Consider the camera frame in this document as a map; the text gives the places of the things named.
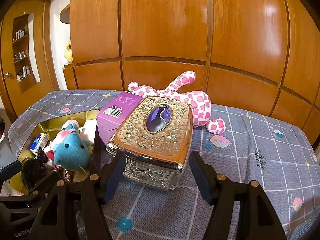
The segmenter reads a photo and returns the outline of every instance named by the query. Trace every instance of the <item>gold box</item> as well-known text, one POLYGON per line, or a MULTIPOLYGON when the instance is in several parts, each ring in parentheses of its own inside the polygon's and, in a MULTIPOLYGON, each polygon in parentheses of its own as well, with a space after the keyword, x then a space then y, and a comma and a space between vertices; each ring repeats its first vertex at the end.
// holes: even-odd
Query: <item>gold box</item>
POLYGON ((175 189, 185 171, 193 132, 190 105, 170 98, 146 97, 127 117, 107 144, 114 157, 124 150, 124 176, 163 188, 175 189), (170 110, 170 120, 161 130, 147 129, 149 115, 159 107, 170 110))
MULTIPOLYGON (((96 118, 96 114, 99 112, 98 109, 79 112, 75 114, 68 114, 64 116, 55 117, 53 119, 49 119, 47 121, 41 122, 36 125, 28 140, 25 142, 22 150, 19 153, 18 160, 22 162, 25 158, 33 157, 32 152, 30 151, 30 146, 33 143, 34 139, 39 133, 46 133, 49 136, 49 140, 53 141, 53 139, 57 136, 57 133, 61 131, 62 125, 67 120, 76 120, 79 123, 79 126, 82 127, 87 120, 92 120, 96 118)), ((85 177, 82 175, 77 177, 78 180, 83 180, 85 177)), ((16 174, 10 179, 9 186, 14 188, 20 193, 28 194, 28 190, 24 187, 20 173, 16 174)))

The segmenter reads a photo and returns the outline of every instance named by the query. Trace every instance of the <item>barcode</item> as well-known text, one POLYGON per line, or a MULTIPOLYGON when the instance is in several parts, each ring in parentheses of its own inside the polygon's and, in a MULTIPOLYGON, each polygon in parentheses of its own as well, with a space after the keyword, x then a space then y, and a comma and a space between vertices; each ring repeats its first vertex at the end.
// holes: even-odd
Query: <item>barcode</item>
POLYGON ((107 114, 107 115, 110 115, 110 116, 113 116, 113 117, 115 117, 115 118, 118 118, 118 117, 122 114, 121 111, 118 111, 118 110, 116 110, 116 109, 112 109, 112 108, 110 108, 110 107, 108 107, 108 108, 106 109, 106 111, 104 111, 103 113, 104 113, 104 114, 107 114))

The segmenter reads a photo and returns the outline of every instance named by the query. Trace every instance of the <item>purple box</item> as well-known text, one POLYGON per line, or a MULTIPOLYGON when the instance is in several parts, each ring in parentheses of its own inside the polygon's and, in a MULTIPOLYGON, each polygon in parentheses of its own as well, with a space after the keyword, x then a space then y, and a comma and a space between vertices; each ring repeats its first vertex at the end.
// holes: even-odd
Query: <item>purple box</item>
POLYGON ((122 92, 96 115, 99 135, 105 144, 142 99, 141 96, 122 92))

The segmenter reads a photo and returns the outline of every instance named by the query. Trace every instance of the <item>open box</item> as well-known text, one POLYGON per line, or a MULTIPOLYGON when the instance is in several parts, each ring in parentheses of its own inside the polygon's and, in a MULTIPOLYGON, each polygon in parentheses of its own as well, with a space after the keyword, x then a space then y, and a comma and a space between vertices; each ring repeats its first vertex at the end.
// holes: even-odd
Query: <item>open box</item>
MULTIPOLYGON (((22 162, 25 158, 33 157, 32 152, 30 151, 30 146, 33 143, 34 139, 39 133, 46 133, 49 136, 49 140, 52 141, 58 132, 61 131, 62 125, 67 120, 76 120, 79 123, 80 127, 83 127, 85 121, 92 120, 96 118, 96 114, 99 112, 99 109, 79 112, 75 114, 68 114, 60 117, 56 117, 36 125, 28 140, 25 142, 22 150, 19 153, 18 160, 22 162)), ((110 157, 107 154, 102 153, 105 152, 105 145, 100 139, 98 128, 96 127, 94 143, 89 146, 89 151, 92 149, 90 166, 86 169, 89 172, 89 175, 98 173, 102 164, 107 164, 110 160, 110 157)), ((78 177, 78 181, 84 180, 85 177, 78 177)), ((24 187, 20 173, 16 174, 10 179, 9 186, 21 192, 23 194, 28 194, 28 190, 24 187)))

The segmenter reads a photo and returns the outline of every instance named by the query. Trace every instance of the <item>screw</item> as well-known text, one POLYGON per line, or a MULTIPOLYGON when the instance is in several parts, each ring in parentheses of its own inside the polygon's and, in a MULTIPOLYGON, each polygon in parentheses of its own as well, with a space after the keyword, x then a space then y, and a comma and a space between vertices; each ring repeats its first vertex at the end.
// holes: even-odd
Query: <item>screw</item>
POLYGON ((57 186, 58 186, 58 187, 61 187, 61 186, 63 186, 63 185, 64 185, 64 180, 61 179, 61 180, 58 180, 58 181, 57 181, 57 186))
POLYGON ((92 174, 91 176, 90 176, 90 179, 91 180, 97 180, 99 178, 99 175, 98 174, 92 174))
POLYGON ((218 179, 218 180, 225 180, 225 179, 226 179, 226 176, 224 176, 223 174, 218 174, 218 175, 217 175, 217 179, 218 179))
POLYGON ((259 182, 255 181, 255 180, 251 181, 250 184, 251 184, 251 186, 253 186, 253 187, 259 186, 259 182))

